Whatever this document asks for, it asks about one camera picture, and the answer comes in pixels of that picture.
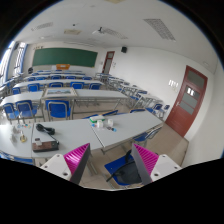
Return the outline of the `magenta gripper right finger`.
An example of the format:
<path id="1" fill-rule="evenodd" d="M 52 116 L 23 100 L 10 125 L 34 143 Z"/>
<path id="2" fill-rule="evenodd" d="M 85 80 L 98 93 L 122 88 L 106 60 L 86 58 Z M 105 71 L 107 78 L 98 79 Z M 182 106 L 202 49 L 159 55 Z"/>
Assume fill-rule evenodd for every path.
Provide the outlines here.
<path id="1" fill-rule="evenodd" d="M 150 184 L 152 182 L 151 173 L 159 159 L 159 155 L 140 145 L 132 144 L 132 156 L 142 183 L 144 185 Z"/>

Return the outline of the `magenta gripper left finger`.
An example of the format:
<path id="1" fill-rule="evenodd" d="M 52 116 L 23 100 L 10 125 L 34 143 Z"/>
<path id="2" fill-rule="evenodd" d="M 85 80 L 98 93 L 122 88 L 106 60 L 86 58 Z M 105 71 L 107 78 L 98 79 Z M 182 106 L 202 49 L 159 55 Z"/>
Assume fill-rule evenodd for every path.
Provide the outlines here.
<path id="1" fill-rule="evenodd" d="M 84 144 L 64 155 L 64 159 L 71 172 L 70 181 L 79 184 L 82 178 L 85 166 L 90 156 L 90 144 Z"/>

